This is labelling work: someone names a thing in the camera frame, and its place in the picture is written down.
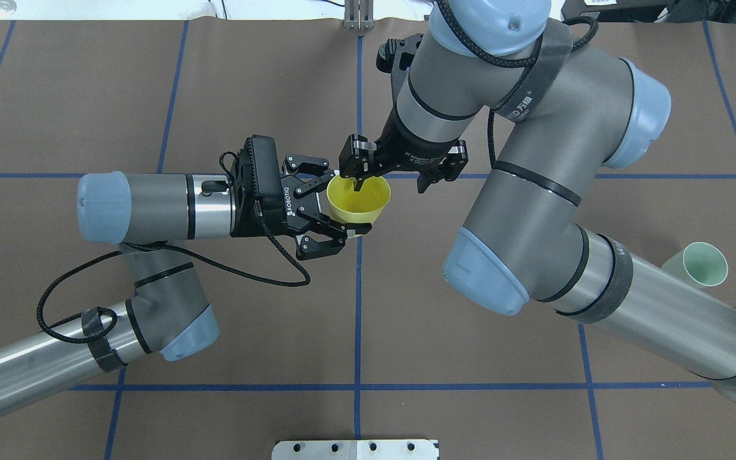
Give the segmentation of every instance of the table surface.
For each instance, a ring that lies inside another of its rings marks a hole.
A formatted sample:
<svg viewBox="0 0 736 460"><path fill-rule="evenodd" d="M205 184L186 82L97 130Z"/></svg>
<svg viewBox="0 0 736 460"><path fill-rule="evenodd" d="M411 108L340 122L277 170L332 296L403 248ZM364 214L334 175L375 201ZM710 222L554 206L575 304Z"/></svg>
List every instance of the table surface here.
<svg viewBox="0 0 736 460"><path fill-rule="evenodd" d="M281 155L336 158L376 137L391 108L374 69L382 20L0 22L0 347L35 334L35 302L108 245L79 236L90 172L217 172L246 137ZM664 82L669 125L646 157L602 170L578 222L661 264L689 242L719 247L736 306L736 26L602 24L594 45ZM497 123L497 145L509 133ZM0 458L269 458L278 440L427 438L442 458L736 458L736 405L697 376L544 305L515 317L441 278L489 170L485 116L471 164L392 200L364 238L307 262L312 285L265 286L199 266L221 335L178 363L151 355L0 418ZM264 239L195 241L237 268L291 279ZM62 285L51 318L132 294L122 263Z"/></svg>

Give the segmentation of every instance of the light blue joint cover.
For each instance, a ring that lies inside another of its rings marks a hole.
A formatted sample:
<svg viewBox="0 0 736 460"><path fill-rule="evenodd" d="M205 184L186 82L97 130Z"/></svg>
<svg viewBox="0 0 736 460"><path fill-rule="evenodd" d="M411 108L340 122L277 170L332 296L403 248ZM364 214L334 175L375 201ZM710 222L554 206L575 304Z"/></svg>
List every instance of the light blue joint cover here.
<svg viewBox="0 0 736 460"><path fill-rule="evenodd" d="M530 299L502 260L465 227L459 228L441 271L456 291L500 314L517 314Z"/></svg>
<svg viewBox="0 0 736 460"><path fill-rule="evenodd" d="M550 0L452 0L459 25L477 45L494 56L506 56L522 50L544 32ZM442 17L439 6L430 13L430 33L441 46L452 52L474 56L456 38Z"/></svg>
<svg viewBox="0 0 736 460"><path fill-rule="evenodd" d="M632 64L623 59L632 72L632 113L621 145L615 153L604 161L608 168L625 168L635 163L657 140L669 120L672 99L669 90Z"/></svg>
<svg viewBox="0 0 736 460"><path fill-rule="evenodd" d="M177 337L161 349L161 355L167 361L178 361L178 359L195 355L195 353L213 344L220 335L217 321L214 318L212 305L207 306L202 314L195 318Z"/></svg>
<svg viewBox="0 0 736 460"><path fill-rule="evenodd" d="M76 200L79 230L85 240L118 244L129 230L132 195L120 171L86 174L79 180Z"/></svg>

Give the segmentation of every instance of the metal bracket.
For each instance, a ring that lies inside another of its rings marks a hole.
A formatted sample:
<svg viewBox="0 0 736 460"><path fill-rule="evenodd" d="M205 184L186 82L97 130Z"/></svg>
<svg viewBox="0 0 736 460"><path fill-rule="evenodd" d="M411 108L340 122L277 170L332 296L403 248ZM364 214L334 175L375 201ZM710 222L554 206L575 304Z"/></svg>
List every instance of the metal bracket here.
<svg viewBox="0 0 736 460"><path fill-rule="evenodd" d="M438 440L283 441L272 460L438 460Z"/></svg>
<svg viewBox="0 0 736 460"><path fill-rule="evenodd" d="M374 0L345 0L346 29L374 29Z"/></svg>

